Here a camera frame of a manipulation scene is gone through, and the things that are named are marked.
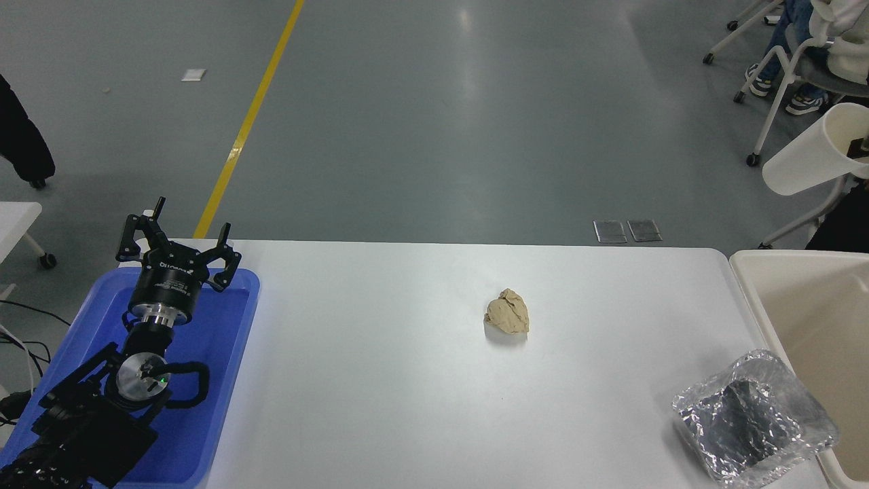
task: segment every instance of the white cone-shaped container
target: white cone-shaped container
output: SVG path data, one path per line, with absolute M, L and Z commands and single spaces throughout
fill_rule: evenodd
M 834 105 L 763 167 L 763 179 L 781 195 L 793 195 L 817 184 L 853 173 L 869 178 L 869 157 L 846 156 L 854 139 L 869 135 L 869 108 Z

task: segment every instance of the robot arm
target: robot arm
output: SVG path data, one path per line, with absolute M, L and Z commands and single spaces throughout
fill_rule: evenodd
M 208 366 L 168 363 L 166 350 L 174 327 L 193 318 L 202 285 L 223 291 L 242 255 L 227 243 L 229 224 L 210 250 L 169 241 L 157 223 L 164 202 L 160 197 L 153 216 L 130 215 L 124 224 L 116 258 L 141 262 L 142 272 L 128 303 L 133 320 L 123 321 L 123 347 L 109 343 L 40 399 L 45 412 L 31 428 L 39 440 L 0 469 L 0 489 L 90 488 L 89 479 L 114 487 L 157 440 L 149 425 L 164 407 L 189 409 L 208 396 Z M 137 231 L 148 239 L 144 254 Z M 219 258 L 225 266 L 212 277 L 208 264 Z M 171 377 L 188 373 L 198 375 L 198 393 L 172 399 Z

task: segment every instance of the white plastic container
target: white plastic container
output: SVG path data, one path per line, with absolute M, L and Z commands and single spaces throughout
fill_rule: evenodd
M 834 105 L 763 167 L 766 185 L 793 195 L 836 177 L 853 173 L 869 178 L 869 157 L 850 159 L 848 146 L 869 133 L 869 109 L 857 104 Z
M 869 255 L 751 250 L 730 264 L 768 348 L 841 430 L 819 455 L 831 486 L 869 489 Z

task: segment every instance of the blue plastic tray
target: blue plastic tray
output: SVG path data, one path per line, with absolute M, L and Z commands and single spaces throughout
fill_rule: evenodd
M 30 427 L 44 411 L 37 401 L 50 388 L 107 343 L 114 341 L 119 347 L 123 346 L 127 335 L 121 314 L 127 309 L 140 270 L 130 267 L 110 271 L 90 289 L 36 394 L 0 452 L 0 466 L 11 463 L 38 438 Z M 116 487 L 192 489 L 208 473 L 248 341 L 259 291 L 259 279 L 252 271 L 244 269 L 235 273 L 231 286 L 221 293 L 207 285 L 202 288 L 193 320 L 175 328 L 175 339 L 166 356 L 169 362 L 207 364 L 211 370 L 209 396 L 191 409 L 160 412 L 151 423 L 160 435 L 157 442 Z M 196 375 L 176 375 L 169 388 L 174 399 L 189 399 L 196 394 Z

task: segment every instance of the aluminum foil tray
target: aluminum foil tray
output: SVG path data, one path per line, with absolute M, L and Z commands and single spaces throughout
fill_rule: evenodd
M 839 428 L 790 369 L 754 350 L 673 399 L 689 445 L 726 487 L 761 487 L 839 441 Z

